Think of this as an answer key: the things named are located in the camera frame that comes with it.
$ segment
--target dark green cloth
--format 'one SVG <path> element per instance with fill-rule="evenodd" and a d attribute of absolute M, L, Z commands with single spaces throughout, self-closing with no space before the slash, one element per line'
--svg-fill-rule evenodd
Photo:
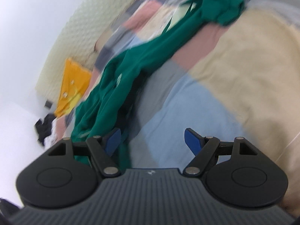
<path fill-rule="evenodd" d="M 76 109 L 73 141 L 105 135 L 113 129 L 117 113 L 141 71 L 152 74 L 206 23 L 229 25 L 244 9 L 243 0 L 189 0 L 196 3 L 170 30 L 148 43 L 125 50 L 106 65 L 100 83 Z"/>

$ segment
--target orange cloth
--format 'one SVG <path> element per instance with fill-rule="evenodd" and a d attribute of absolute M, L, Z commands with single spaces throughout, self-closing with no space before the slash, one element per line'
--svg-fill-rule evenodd
<path fill-rule="evenodd" d="M 60 117 L 71 112 L 89 87 L 91 76 L 89 70 L 71 58 L 66 59 L 55 116 Z"/>

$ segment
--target patchwork blanket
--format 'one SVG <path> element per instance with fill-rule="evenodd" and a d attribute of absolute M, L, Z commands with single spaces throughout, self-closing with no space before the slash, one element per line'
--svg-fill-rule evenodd
<path fill-rule="evenodd" d="M 110 58 L 160 35 L 183 1 L 135 1 L 101 36 L 83 100 Z M 244 136 L 286 172 L 282 206 L 299 215 L 300 0 L 245 2 L 233 25 L 204 26 L 142 87 L 129 125 L 132 166 L 182 170 L 194 157 L 186 128 L 222 141 Z M 73 110 L 57 119 L 57 139 L 70 136 L 74 118 Z"/>

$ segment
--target ribbed surface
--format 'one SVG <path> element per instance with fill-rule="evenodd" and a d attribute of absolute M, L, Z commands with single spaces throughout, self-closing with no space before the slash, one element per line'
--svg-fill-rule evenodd
<path fill-rule="evenodd" d="M 119 178 L 104 180 L 81 204 L 50 211 L 26 207 L 11 221 L 15 225 L 285 225 L 293 218 L 277 206 L 259 211 L 228 207 L 212 198 L 200 180 L 185 178 L 177 169 L 130 169 Z"/>
<path fill-rule="evenodd" d="M 36 85 L 38 93 L 57 102 L 65 60 L 72 57 L 84 66 L 100 35 L 133 1 L 85 0 L 71 16 L 49 52 Z"/>

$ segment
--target cream quilted mat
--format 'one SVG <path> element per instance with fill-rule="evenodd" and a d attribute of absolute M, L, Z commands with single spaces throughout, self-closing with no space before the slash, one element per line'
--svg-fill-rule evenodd
<path fill-rule="evenodd" d="M 46 59 L 36 84 L 37 92 L 57 102 L 65 59 L 85 67 L 99 36 L 134 0 L 85 0 L 62 29 Z"/>

